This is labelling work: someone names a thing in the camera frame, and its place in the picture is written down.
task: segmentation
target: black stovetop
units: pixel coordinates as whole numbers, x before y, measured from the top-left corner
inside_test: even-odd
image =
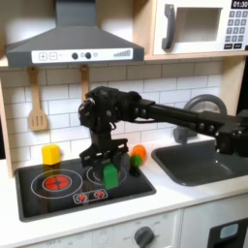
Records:
[[[155,194],[140,170],[130,170],[129,157],[119,173],[119,187],[105,190],[92,168],[80,159],[15,172],[19,218],[23,222],[81,211],[90,207]]]

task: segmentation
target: gray sink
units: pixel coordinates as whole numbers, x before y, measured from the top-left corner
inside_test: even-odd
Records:
[[[248,160],[216,153],[214,140],[159,148],[152,158],[173,181],[185,186],[248,174]]]

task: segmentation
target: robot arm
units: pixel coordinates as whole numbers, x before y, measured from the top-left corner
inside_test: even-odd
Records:
[[[126,139],[111,139],[115,123],[169,122],[214,137],[216,150],[223,154],[237,153],[248,157],[248,114],[222,115],[209,111],[192,112],[180,108],[157,105],[144,100],[136,92],[121,92],[117,89],[98,87],[86,95],[79,107],[80,124],[91,132],[92,145],[80,157],[84,166],[88,163],[119,159],[128,151]]]

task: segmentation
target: green block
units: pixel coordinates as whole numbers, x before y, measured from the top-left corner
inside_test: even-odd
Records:
[[[140,155],[133,155],[130,160],[132,167],[140,167],[143,163],[143,160]]]
[[[104,186],[107,190],[119,186],[118,170],[113,164],[108,164],[104,168]]]

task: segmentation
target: faucet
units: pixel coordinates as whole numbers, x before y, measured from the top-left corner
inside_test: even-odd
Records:
[[[192,109],[195,105],[202,103],[202,102],[210,102],[215,104],[219,110],[220,113],[222,114],[228,114],[227,111],[227,107],[224,104],[224,102],[213,95],[200,95],[197,96],[193,99],[191,99],[184,107],[184,109],[190,110]],[[177,126],[174,130],[173,130],[173,136],[174,136],[174,140],[177,143],[181,143],[181,144],[187,144],[188,138],[192,138],[192,137],[196,137],[198,134],[194,131],[190,131],[187,128],[182,128]]]

